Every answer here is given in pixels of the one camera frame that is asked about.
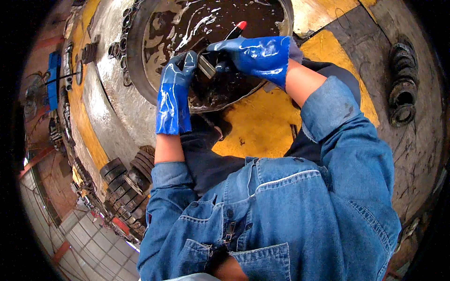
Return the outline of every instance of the skin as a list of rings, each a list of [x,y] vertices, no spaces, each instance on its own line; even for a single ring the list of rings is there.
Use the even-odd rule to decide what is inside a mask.
[[[300,106],[326,80],[326,77],[289,59],[286,73],[286,92]],[[155,164],[161,162],[184,162],[185,155],[181,147],[179,135],[159,134],[156,136]],[[229,256],[212,275],[220,280],[247,281],[248,277],[242,271],[235,258]]]

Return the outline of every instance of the shirt sleeve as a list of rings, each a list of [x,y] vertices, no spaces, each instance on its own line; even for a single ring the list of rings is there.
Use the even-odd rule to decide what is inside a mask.
[[[138,272],[151,267],[173,224],[185,208],[198,200],[184,162],[157,163],[152,169],[153,189],[147,204],[147,229],[140,245]]]
[[[335,76],[306,100],[301,117],[305,134],[322,144],[321,160],[327,170],[324,180],[332,200],[341,204],[335,206],[339,208],[336,212],[353,208],[360,218],[365,215],[364,219],[373,221],[374,229],[381,226],[380,240],[386,255],[392,255],[401,225],[391,203],[391,148],[378,138],[350,89]]]

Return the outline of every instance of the concrete floor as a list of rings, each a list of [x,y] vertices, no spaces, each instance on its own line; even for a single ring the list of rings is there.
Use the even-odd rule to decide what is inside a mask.
[[[133,86],[123,86],[118,61],[106,55],[109,44],[120,37],[122,11],[132,2],[89,0],[72,32],[74,56],[90,38],[101,34],[96,63],[85,67],[83,84],[74,86],[69,95],[73,122],[97,169],[117,156],[128,165],[140,146],[155,144],[155,106]],[[361,109],[393,150],[396,181],[392,202],[403,225],[408,225],[440,175],[444,143],[441,77],[426,35],[401,0],[293,3],[294,31],[298,35],[306,36],[324,27],[301,47],[305,54],[313,60],[334,62],[359,78]],[[415,122],[393,128],[387,120],[391,83],[387,57],[398,34],[406,34],[419,54],[420,85]],[[300,112],[279,89],[269,93],[261,89],[241,100],[228,110],[227,118],[234,126],[232,134],[214,148],[222,155],[281,156],[292,142],[289,124],[301,125]],[[406,256],[398,258],[398,267],[405,263]]]

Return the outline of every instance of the person's left hand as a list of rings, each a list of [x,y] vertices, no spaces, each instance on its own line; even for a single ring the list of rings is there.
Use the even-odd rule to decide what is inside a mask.
[[[188,106],[188,91],[197,54],[189,51],[183,62],[183,70],[177,67],[184,54],[173,57],[161,73],[156,112],[156,134],[177,135],[191,131]]]

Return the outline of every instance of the red tip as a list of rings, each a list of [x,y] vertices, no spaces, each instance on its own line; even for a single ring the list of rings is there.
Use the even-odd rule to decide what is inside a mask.
[[[246,21],[241,21],[240,23],[238,23],[238,25],[236,25],[236,27],[244,30],[245,27],[247,26],[247,22]]]

